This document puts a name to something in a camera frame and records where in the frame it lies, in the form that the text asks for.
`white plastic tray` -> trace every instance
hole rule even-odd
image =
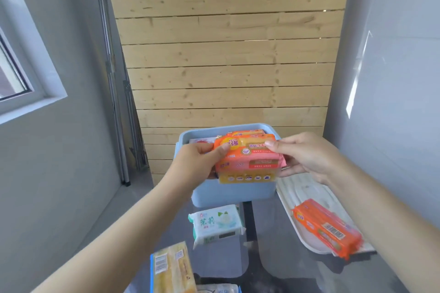
[[[333,253],[322,241],[311,234],[298,220],[292,216],[292,209],[303,201],[312,198],[329,211],[334,212],[347,224],[356,227],[353,220],[345,211],[333,192],[325,185],[316,182],[310,174],[297,174],[289,177],[279,178],[276,186],[278,196],[286,210],[290,222],[295,228],[304,246],[317,254]],[[373,246],[365,241],[357,253],[375,251]]]

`plastic storage box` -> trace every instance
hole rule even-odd
[[[266,133],[275,135],[276,139],[280,139],[270,125],[262,123],[189,130],[180,135],[179,142],[176,143],[174,157],[183,145],[189,143],[190,139],[223,136],[232,131],[256,129],[263,129]],[[207,179],[194,190],[191,200],[196,207],[218,207],[242,201],[270,198],[275,194],[275,189],[276,182],[220,184],[218,179]]]

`table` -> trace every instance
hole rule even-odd
[[[317,255],[299,240],[278,198],[240,204],[246,234],[192,249],[188,202],[162,235],[156,250],[186,241],[197,284],[232,283],[243,293],[407,293],[393,270],[376,253],[354,255],[350,261]],[[126,293],[150,289],[146,262]]]

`window frame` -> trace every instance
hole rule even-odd
[[[0,124],[67,97],[25,0],[0,0],[0,36],[29,89],[0,100]]]

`right hand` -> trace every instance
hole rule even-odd
[[[350,165],[333,144],[312,132],[267,141],[266,146],[286,158],[287,168],[281,171],[280,177],[311,173],[317,182],[327,184],[331,175]]]

